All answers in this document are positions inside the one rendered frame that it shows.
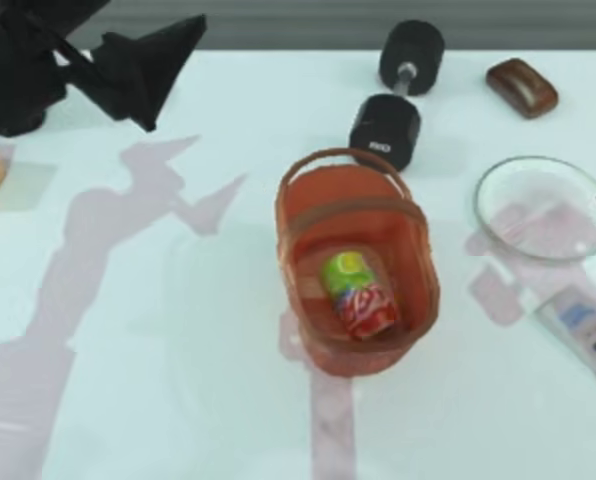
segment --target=black object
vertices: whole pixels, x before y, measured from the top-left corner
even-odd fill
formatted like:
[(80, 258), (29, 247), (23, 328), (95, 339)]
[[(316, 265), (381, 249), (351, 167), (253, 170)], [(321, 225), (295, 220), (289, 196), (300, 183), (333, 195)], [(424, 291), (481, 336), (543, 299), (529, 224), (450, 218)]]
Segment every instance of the black object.
[(436, 83), (445, 51), (442, 33), (420, 20), (401, 22), (389, 33), (380, 57), (380, 78), (391, 90), (398, 83), (409, 95), (427, 93)]
[[(418, 110), (404, 98), (386, 93), (374, 95), (360, 107), (349, 146), (378, 154), (402, 171), (411, 161), (420, 122)], [(356, 161), (365, 165), (362, 159)]]
[[(205, 16), (137, 40), (108, 33), (89, 60), (59, 32), (71, 32), (106, 3), (85, 1), (70, 10), (76, 0), (0, 1), (0, 135), (42, 125), (46, 109), (66, 97), (68, 83), (114, 120), (130, 118), (146, 131), (156, 128), (180, 70), (206, 31)], [(55, 52), (68, 65), (59, 66)]]

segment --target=background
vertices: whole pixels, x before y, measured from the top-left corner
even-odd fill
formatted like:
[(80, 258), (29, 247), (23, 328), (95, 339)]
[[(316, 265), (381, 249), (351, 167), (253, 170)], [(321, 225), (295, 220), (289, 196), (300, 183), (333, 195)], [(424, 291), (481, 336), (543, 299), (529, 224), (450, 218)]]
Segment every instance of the background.
[(72, 40), (140, 35), (208, 15), (204, 49), (378, 49), (399, 20), (424, 19), (452, 49), (596, 49), (596, 0), (113, 0)]

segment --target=clear plate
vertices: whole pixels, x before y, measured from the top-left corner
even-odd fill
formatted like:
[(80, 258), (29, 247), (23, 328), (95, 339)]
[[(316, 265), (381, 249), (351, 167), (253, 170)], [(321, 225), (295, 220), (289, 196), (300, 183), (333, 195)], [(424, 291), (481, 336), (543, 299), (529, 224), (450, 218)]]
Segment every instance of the clear plate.
[(596, 254), (596, 179), (570, 163), (522, 156), (490, 168), (474, 209), (482, 229), (535, 260), (572, 262)]

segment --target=white table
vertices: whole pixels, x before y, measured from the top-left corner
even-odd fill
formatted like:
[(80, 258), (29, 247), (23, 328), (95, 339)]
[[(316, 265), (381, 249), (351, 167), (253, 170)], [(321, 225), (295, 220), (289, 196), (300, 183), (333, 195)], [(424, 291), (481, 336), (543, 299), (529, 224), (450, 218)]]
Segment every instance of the white table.
[[(484, 85), (512, 56), (559, 89), (552, 114), (524, 121)], [(540, 153), (596, 176), (596, 53), (448, 52), (413, 100), (423, 128), (404, 173), (430, 221), (437, 325), (353, 387), (281, 353), (277, 184), (346, 145), (384, 91), (377, 61), (198, 52), (153, 135), (72, 91), (42, 131), (0, 140), (15, 147), (0, 191), (0, 480), (596, 479), (596, 379), (535, 321), (484, 315), (468, 284), (508, 272), (465, 247), (474, 184), (497, 161)], [(147, 158), (136, 142), (163, 143)]]

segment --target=basket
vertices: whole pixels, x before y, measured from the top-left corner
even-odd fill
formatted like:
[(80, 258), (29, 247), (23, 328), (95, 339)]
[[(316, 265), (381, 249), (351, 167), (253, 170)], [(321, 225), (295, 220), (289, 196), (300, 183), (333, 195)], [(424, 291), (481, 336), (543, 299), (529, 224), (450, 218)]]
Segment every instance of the basket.
[[(299, 175), (312, 162), (342, 155), (377, 169), (328, 165)], [(440, 288), (426, 218), (396, 170), (380, 157), (336, 148), (296, 162), (280, 182), (276, 230), (278, 259), (303, 345), (330, 375), (354, 377), (389, 368), (436, 321)], [(320, 283), (323, 263), (347, 250), (364, 255), (397, 304), (396, 325), (370, 340), (346, 332)]]

